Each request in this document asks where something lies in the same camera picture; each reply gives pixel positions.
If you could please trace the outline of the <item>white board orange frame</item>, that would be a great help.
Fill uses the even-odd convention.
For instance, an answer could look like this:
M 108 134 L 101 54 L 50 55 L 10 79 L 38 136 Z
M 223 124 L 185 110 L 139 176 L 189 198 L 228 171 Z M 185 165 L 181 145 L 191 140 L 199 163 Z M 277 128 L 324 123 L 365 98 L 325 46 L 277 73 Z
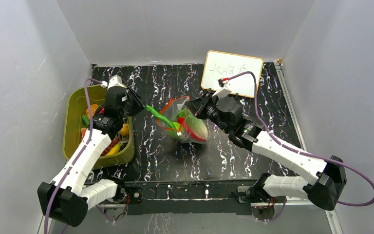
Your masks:
M 206 55 L 205 66 L 201 81 L 203 89 L 220 89 L 218 80 L 229 78 L 237 74 L 249 71 L 251 74 L 245 74 L 229 81 L 232 94 L 238 94 L 242 97 L 253 98 L 255 89 L 258 88 L 262 73 L 264 61 L 261 58 L 232 54 L 210 50 Z

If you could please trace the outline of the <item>dark green cucumber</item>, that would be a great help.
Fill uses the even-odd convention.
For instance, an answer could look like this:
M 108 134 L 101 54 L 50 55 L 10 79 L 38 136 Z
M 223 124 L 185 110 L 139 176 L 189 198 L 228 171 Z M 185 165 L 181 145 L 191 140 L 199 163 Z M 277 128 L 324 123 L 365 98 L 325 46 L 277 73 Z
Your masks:
M 88 116 L 87 116 L 87 115 L 82 115 L 82 116 L 81 116 L 81 120 L 82 120 L 83 125 L 84 125 L 86 128 L 88 128 L 89 125 L 90 125 L 90 120 L 89 120 Z

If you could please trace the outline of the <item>green lettuce head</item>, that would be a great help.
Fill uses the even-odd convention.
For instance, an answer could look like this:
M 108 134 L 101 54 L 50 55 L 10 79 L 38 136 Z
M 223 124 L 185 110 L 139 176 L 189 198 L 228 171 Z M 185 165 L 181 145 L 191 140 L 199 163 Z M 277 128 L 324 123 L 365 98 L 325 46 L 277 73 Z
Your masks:
M 181 133 L 183 138 L 197 143 L 205 143 L 208 137 L 208 130 L 206 125 L 201 119 L 196 118 L 189 109 L 181 110 L 177 116 L 184 117 L 186 119 L 186 125 L 183 127 L 183 132 Z

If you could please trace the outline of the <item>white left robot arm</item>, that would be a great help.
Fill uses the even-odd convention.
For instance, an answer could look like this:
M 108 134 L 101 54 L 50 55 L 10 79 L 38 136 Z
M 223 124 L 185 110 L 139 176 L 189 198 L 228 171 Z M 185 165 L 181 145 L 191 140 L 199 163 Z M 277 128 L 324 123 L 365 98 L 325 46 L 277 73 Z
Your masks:
M 90 111 L 90 125 L 83 140 L 63 169 L 51 182 L 42 182 L 37 195 L 45 225 L 53 219 L 72 227 L 82 223 L 87 212 L 111 199 L 122 202 L 124 187 L 108 179 L 84 187 L 84 183 L 104 150 L 122 129 L 124 119 L 144 110 L 145 101 L 130 87 L 108 88 L 104 104 Z

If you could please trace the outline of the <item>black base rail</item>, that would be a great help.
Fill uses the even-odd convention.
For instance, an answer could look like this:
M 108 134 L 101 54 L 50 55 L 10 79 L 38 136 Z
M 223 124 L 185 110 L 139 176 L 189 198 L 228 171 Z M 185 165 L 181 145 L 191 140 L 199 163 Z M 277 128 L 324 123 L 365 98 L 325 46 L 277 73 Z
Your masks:
M 236 213 L 251 215 L 253 207 L 263 218 L 271 218 L 273 206 L 283 196 L 271 198 L 256 191 L 254 180 L 199 180 L 123 182 L 102 179 L 86 184 L 74 193 L 71 186 L 57 189 L 43 182 L 37 195 L 43 214 L 71 226 L 78 226 L 87 212 L 104 204 L 107 208 L 123 206 L 128 215 L 154 213 L 206 214 Z

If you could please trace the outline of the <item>light green round fruit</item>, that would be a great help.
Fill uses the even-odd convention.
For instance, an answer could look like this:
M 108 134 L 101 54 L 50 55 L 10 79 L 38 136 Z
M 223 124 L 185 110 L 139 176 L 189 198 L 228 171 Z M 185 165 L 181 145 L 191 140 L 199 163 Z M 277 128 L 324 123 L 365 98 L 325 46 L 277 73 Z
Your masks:
M 183 132 L 183 126 L 180 124 L 180 123 L 178 123 L 178 122 L 173 122 L 173 125 L 174 125 L 174 129 L 175 129 L 175 131 L 177 131 L 177 132 Z

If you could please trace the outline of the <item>orange bumpy fruit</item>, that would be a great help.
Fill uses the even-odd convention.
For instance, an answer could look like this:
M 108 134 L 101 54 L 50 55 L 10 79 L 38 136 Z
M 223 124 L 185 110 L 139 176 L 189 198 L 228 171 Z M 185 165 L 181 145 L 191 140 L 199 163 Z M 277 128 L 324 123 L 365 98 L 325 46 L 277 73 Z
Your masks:
M 96 110 L 98 109 L 99 105 L 98 104 L 92 104 L 90 108 L 87 108 L 85 113 L 88 119 L 90 119 L 90 116 L 94 116 Z

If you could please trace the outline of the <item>green chili pepper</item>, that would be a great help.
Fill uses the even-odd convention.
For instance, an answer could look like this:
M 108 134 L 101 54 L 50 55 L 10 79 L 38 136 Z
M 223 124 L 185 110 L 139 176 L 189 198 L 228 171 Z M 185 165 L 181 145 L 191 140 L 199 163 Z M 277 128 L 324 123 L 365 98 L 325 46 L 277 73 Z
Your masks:
M 150 112 L 156 118 L 157 124 L 162 123 L 163 128 L 176 130 L 174 123 L 170 119 L 168 119 L 166 116 L 162 115 L 157 110 L 155 110 L 152 106 L 146 105 L 145 110 Z

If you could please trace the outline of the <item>clear zip top bag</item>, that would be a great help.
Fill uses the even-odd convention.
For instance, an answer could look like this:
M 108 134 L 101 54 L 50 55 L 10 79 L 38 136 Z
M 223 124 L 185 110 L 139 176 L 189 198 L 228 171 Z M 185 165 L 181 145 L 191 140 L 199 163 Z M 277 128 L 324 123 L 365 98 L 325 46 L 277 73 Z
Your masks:
M 189 96 L 172 98 L 159 111 L 161 118 L 157 117 L 156 123 L 180 143 L 204 144 L 208 138 L 207 126 L 187 108 L 188 101 Z

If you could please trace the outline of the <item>watermelon slice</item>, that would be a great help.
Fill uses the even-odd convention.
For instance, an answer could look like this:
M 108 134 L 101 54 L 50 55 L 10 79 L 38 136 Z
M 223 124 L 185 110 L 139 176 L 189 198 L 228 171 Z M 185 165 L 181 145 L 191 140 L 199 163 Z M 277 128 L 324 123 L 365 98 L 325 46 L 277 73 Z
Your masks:
M 81 128 L 80 129 L 80 141 L 83 141 L 85 134 L 86 134 L 87 128 Z

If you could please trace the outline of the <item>red grape bunch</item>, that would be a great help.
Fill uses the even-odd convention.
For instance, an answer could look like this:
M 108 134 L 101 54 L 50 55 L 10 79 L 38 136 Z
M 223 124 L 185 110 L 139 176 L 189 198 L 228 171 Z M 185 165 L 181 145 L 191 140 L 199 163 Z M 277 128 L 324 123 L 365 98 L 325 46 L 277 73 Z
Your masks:
M 113 147 L 113 146 L 115 146 L 116 144 L 118 144 L 119 143 L 119 141 L 120 141 L 120 138 L 118 137 L 118 136 L 116 136 L 113 140 L 112 140 L 112 142 L 111 142 L 111 144 L 103 151 L 103 153 L 101 154 L 101 156 L 105 156 L 105 154 Z

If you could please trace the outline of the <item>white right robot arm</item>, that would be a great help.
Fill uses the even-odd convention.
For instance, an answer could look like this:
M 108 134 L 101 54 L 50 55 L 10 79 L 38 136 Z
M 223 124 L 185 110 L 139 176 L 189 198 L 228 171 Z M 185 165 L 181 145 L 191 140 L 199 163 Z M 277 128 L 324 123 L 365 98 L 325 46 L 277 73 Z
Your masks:
M 276 176 L 264 173 L 255 185 L 240 192 L 241 200 L 267 202 L 278 196 L 308 199 L 317 207 L 332 211 L 346 185 L 342 160 L 336 156 L 331 163 L 304 155 L 304 151 L 291 151 L 284 141 L 274 141 L 268 132 L 251 119 L 243 116 L 242 105 L 233 97 L 212 98 L 206 94 L 187 101 L 188 110 L 198 119 L 209 119 L 228 135 L 240 148 L 270 158 L 297 173 L 297 176 Z

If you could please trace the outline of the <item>olive green plastic basket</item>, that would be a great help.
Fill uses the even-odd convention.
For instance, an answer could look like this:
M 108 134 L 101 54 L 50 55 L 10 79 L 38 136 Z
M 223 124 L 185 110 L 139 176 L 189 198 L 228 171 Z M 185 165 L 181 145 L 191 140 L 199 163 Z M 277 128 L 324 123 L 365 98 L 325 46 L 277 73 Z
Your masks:
M 90 104 L 103 104 L 106 91 L 100 85 L 89 86 Z M 81 143 L 81 128 L 85 127 L 81 116 L 86 114 L 87 108 L 84 88 L 79 88 L 70 95 L 66 110 L 63 154 L 67 160 L 72 157 Z M 129 117 L 127 123 L 129 124 L 129 141 L 126 146 L 115 155 L 101 156 L 93 166 L 94 169 L 127 164 L 133 159 L 135 154 L 133 118 Z

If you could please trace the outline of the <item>orange tangerine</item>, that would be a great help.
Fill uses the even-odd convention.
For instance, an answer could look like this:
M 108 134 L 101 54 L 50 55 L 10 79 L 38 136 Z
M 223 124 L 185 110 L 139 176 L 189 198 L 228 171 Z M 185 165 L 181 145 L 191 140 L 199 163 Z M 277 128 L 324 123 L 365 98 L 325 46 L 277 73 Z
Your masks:
M 128 123 L 124 123 L 119 131 L 122 137 L 128 137 L 130 135 L 130 126 Z

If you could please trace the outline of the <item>yellow banana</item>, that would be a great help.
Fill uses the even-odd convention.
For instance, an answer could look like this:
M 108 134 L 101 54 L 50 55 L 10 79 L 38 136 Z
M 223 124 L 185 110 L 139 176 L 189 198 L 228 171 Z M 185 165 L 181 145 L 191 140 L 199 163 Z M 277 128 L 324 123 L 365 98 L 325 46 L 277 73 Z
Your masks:
M 118 143 L 116 144 L 115 146 L 113 146 L 106 154 L 105 156 L 111 156 L 111 155 L 115 155 L 117 153 L 119 153 L 120 151 L 120 148 L 121 148 L 121 144 Z

